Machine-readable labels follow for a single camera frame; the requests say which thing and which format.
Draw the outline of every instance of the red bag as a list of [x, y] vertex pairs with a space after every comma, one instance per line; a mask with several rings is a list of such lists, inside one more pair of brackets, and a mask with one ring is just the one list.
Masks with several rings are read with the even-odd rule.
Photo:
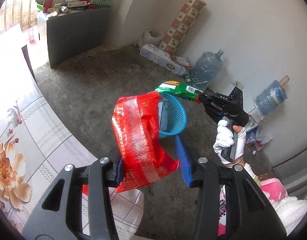
[[118, 99], [112, 126], [124, 163], [124, 180], [116, 192], [144, 187], [178, 168], [159, 145], [157, 91]]

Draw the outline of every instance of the metal screw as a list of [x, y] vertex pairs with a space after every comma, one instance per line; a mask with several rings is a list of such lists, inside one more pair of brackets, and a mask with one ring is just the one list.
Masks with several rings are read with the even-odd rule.
[[200, 157], [200, 158], [198, 159], [198, 161], [199, 161], [200, 163], [207, 163], [208, 159], [207, 159], [206, 157]]
[[243, 171], [243, 167], [239, 164], [234, 166], [235, 171]]
[[108, 157], [102, 157], [100, 159], [100, 163], [102, 163], [102, 164], [108, 163], [109, 161], [110, 161], [110, 159]]
[[71, 171], [73, 169], [73, 165], [72, 164], [67, 164], [65, 167], [64, 167], [64, 170], [65, 171]]

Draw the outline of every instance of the gloved hand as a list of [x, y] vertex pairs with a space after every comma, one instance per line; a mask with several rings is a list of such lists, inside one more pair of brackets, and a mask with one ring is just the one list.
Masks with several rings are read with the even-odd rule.
[[[216, 142], [213, 145], [215, 153], [219, 156], [221, 162], [223, 164], [228, 164], [229, 161], [226, 161], [223, 157], [220, 156], [221, 151], [224, 148], [228, 148], [234, 144], [233, 140], [233, 133], [227, 128], [228, 122], [226, 120], [220, 120], [218, 122], [217, 128], [217, 137]], [[245, 139], [246, 139], [246, 132], [245, 129], [241, 126], [233, 126], [233, 129], [236, 133], [238, 133], [238, 141], [237, 141], [237, 148], [235, 153], [235, 160], [241, 157], [244, 153], [244, 146], [245, 146]]]

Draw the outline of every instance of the concrete floor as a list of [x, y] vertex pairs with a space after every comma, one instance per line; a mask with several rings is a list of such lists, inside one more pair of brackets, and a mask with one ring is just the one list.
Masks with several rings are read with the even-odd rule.
[[[111, 128], [113, 107], [120, 96], [148, 93], [167, 80], [183, 78], [141, 57], [133, 46], [104, 52], [101, 48], [75, 56], [54, 69], [37, 68], [39, 88], [52, 109], [70, 132], [96, 157], [116, 146]], [[182, 135], [187, 145], [220, 164], [213, 152], [216, 124], [204, 107], [181, 99], [187, 112]], [[174, 137], [160, 140], [165, 151], [176, 158]], [[257, 175], [268, 172], [266, 158], [246, 148], [244, 158]], [[145, 196], [144, 215], [138, 236], [155, 240], [189, 239], [195, 218], [197, 189], [189, 189], [180, 170], [141, 188]]]

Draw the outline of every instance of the white wall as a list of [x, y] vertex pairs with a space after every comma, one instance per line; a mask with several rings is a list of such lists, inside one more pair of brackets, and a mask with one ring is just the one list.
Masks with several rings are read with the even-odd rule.
[[171, 0], [113, 0], [107, 40], [116, 46], [133, 43], [157, 25]]
[[[172, 0], [157, 27], [166, 31], [186, 0]], [[223, 72], [211, 88], [223, 94], [236, 76], [244, 85], [244, 108], [274, 79], [286, 74], [288, 100], [266, 116], [274, 137], [263, 151], [272, 165], [307, 147], [307, 6], [303, 0], [203, 0], [201, 13], [177, 54], [192, 63], [205, 51], [223, 49]]]

